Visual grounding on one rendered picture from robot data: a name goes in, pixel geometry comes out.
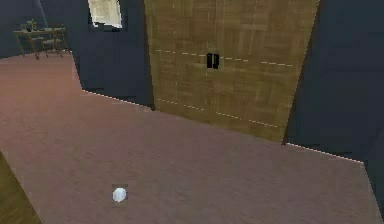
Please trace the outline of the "brown wooden double door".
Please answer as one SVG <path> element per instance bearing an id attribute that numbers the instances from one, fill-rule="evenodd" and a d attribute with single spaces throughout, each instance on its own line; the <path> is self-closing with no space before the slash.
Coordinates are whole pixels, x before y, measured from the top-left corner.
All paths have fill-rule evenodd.
<path id="1" fill-rule="evenodd" d="M 156 109 L 281 142 L 320 1 L 144 0 Z"/>

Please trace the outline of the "white ball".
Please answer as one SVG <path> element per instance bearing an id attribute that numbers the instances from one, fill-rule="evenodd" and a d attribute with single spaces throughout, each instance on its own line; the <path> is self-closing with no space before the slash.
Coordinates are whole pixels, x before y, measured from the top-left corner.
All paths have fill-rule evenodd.
<path id="1" fill-rule="evenodd" d="M 126 199 L 127 192 L 124 188 L 116 188 L 113 191 L 112 197 L 115 202 L 122 202 Z"/>

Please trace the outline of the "wooden chair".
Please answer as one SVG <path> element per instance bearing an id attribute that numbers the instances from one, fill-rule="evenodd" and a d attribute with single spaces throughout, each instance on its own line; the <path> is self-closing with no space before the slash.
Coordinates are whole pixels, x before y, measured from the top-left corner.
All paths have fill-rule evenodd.
<path id="1" fill-rule="evenodd" d="M 27 32 L 26 35 L 27 35 L 27 40 L 30 42 L 31 47 L 33 49 L 35 58 L 39 60 L 40 56 L 39 56 L 38 42 L 44 40 L 45 32 L 43 31 Z"/>
<path id="2" fill-rule="evenodd" d="M 66 29 L 64 27 L 45 28 L 44 35 L 48 35 L 48 39 L 41 42 L 41 47 L 48 57 L 48 50 L 53 50 L 57 55 L 63 57 L 62 51 L 68 51 L 68 45 L 65 39 Z"/>

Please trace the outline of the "wooden dining table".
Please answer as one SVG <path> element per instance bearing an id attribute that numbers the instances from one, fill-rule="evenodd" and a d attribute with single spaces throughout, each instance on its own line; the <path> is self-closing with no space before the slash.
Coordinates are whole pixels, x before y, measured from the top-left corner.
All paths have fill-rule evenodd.
<path id="1" fill-rule="evenodd" d="M 22 54 L 22 56 L 25 56 L 25 50 L 24 46 L 20 42 L 21 37 L 25 37 L 31 44 L 33 53 L 35 54 L 35 57 L 37 60 L 40 59 L 39 52 L 37 51 L 37 48 L 35 46 L 36 41 L 40 41 L 43 51 L 47 53 L 47 50 L 45 49 L 46 45 L 52 45 L 53 49 L 55 50 L 55 53 L 59 56 L 62 56 L 63 49 L 61 48 L 60 44 L 63 43 L 65 46 L 65 50 L 68 49 L 66 40 L 65 40 L 65 28 L 43 28 L 43 29 L 32 29 L 31 31 L 25 30 L 17 30 L 14 31 L 13 34 L 15 36 L 15 39 L 17 41 L 19 50 Z M 41 39 L 39 38 L 39 35 L 51 35 L 52 38 L 49 40 Z"/>

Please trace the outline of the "green house plant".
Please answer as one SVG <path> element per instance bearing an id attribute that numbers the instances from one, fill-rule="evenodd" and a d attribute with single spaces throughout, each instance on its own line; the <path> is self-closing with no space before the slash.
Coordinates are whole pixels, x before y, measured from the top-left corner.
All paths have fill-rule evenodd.
<path id="1" fill-rule="evenodd" d="M 36 22 L 31 19 L 29 21 L 26 21 L 24 24 L 21 25 L 22 31 L 31 32 L 32 30 L 36 29 Z"/>

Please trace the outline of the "framed wall picture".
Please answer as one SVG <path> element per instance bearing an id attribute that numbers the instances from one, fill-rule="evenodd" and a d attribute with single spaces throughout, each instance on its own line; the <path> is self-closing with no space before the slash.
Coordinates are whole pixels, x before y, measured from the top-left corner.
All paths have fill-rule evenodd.
<path id="1" fill-rule="evenodd" d="M 122 27 L 120 0 L 88 0 L 92 24 Z"/>

